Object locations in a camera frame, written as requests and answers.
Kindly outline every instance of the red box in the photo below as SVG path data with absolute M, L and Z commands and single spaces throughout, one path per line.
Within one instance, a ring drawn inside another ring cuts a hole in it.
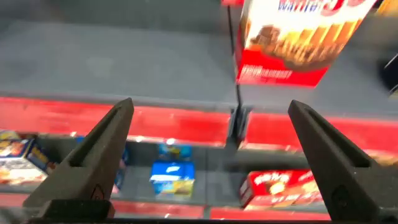
M 246 0 L 238 84 L 315 87 L 376 0 Z
M 307 205 L 322 201 L 310 170 L 250 172 L 239 194 L 245 210 Z

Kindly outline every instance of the product on shelf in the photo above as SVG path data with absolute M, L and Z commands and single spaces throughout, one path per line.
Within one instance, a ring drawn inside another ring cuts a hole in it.
M 57 166 L 35 139 L 0 141 L 0 183 L 21 185 L 41 182 Z
M 239 194 L 245 210 L 307 205 L 322 201 L 310 170 L 250 172 Z
M 156 161 L 150 177 L 158 196 L 184 196 L 192 194 L 195 167 L 187 161 Z
M 0 130 L 0 141 L 10 139 L 21 139 L 21 137 L 15 131 Z
M 377 13 L 383 16 L 398 16 L 398 1 L 384 0 L 377 10 Z
M 375 1 L 245 1 L 237 82 L 315 87 Z
M 159 144 L 159 157 L 164 160 L 189 161 L 192 157 L 192 147 L 187 145 L 174 146 Z
M 77 142 L 82 142 L 82 140 L 84 139 L 83 136 L 78 136 L 76 138 Z M 116 177 L 114 180 L 114 185 L 112 188 L 112 193 L 117 194 L 119 193 L 119 191 L 121 190 L 121 187 L 123 185 L 123 180 L 124 180 L 124 175 L 126 173 L 126 166 L 127 163 L 130 159 L 130 153 L 127 147 L 124 148 L 123 154 L 122 154 L 122 158 L 120 159 L 120 163 L 119 163 L 119 169 L 116 173 Z
M 120 163 L 119 163 L 119 169 L 118 169 L 118 171 L 116 173 L 116 177 L 114 179 L 112 193 L 117 194 L 120 192 L 122 185 L 123 185 L 125 173 L 126 173 L 126 165 L 123 162 L 123 160 L 121 159 Z

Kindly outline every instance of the blue package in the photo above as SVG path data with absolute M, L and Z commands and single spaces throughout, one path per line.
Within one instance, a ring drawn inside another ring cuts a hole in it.
M 195 181 L 192 162 L 156 161 L 150 177 L 156 195 L 191 196 Z
M 76 141 L 78 143 L 82 142 L 84 140 L 83 136 L 78 136 L 76 138 Z M 112 188 L 112 193 L 119 193 L 123 181 L 124 181 L 124 175 L 126 173 L 126 164 L 130 159 L 130 153 L 129 150 L 127 149 L 127 147 L 124 148 L 123 154 L 122 154 L 122 158 L 120 159 L 120 163 L 119 163 L 119 169 L 116 173 L 116 177 L 114 179 L 114 185 Z
M 165 160 L 189 161 L 192 157 L 192 147 L 189 145 L 159 144 L 159 157 Z
M 76 137 L 76 141 L 77 141 L 78 143 L 81 143 L 81 142 L 83 141 L 83 139 L 84 139 L 83 136 L 78 136 L 78 137 Z M 123 162 L 124 162 L 125 165 L 127 165 L 127 163 L 129 162 L 129 159 L 130 159 L 130 152 L 129 152 L 127 146 L 125 146 L 125 147 L 124 147 L 123 154 L 122 154 L 122 160 L 123 160 Z

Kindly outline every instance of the gray shelf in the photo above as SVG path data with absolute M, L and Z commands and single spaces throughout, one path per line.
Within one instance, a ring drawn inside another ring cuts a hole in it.
M 0 93 L 235 109 L 228 13 L 219 1 L 0 3 Z
M 40 138 L 39 144 L 50 156 L 62 160 L 75 146 L 71 138 Z M 237 151 L 230 141 L 222 149 L 209 147 L 193 147 L 193 162 L 195 164 L 195 184 L 191 198 L 157 198 L 152 184 L 149 182 L 153 162 L 157 159 L 156 144 L 128 142 L 131 160 L 127 167 L 124 183 L 118 194 L 112 194 L 113 199 L 132 202 L 159 202 L 187 205 L 203 205 L 211 207 L 236 207 L 239 202 L 239 188 L 244 178 L 253 170 L 269 169 L 308 169 L 303 156 L 264 151 Z M 29 194 L 37 185 L 9 186 L 0 185 L 0 192 Z M 281 208 L 283 210 L 326 212 L 323 205 Z M 27 218 L 32 212 L 21 208 L 0 208 L 0 220 Z M 117 214 L 117 217 L 144 217 L 137 214 Z
M 286 113 L 295 99 L 325 115 L 398 119 L 398 99 L 379 77 L 379 63 L 398 52 L 398 19 L 368 16 L 315 89 L 241 85 L 244 110 Z

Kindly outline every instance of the blue snack box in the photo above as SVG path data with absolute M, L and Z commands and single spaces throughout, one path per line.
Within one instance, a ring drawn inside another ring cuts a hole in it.
M 0 183 L 21 185 L 43 181 L 57 163 L 45 155 L 35 139 L 0 141 Z
M 165 160 L 189 161 L 192 157 L 192 147 L 188 145 L 159 144 L 159 157 Z
M 83 136 L 78 136 L 76 138 L 77 142 L 82 142 L 84 140 Z M 122 158 L 120 159 L 120 163 L 119 163 L 119 169 L 116 173 L 116 177 L 114 179 L 114 185 L 112 188 L 112 193 L 119 193 L 122 185 L 123 185 L 123 181 L 124 181 L 124 175 L 126 173 L 126 164 L 128 163 L 130 159 L 130 153 L 129 150 L 127 149 L 127 147 L 124 148 L 123 154 L 122 154 Z
M 195 181 L 192 162 L 156 161 L 150 177 L 156 195 L 191 196 Z

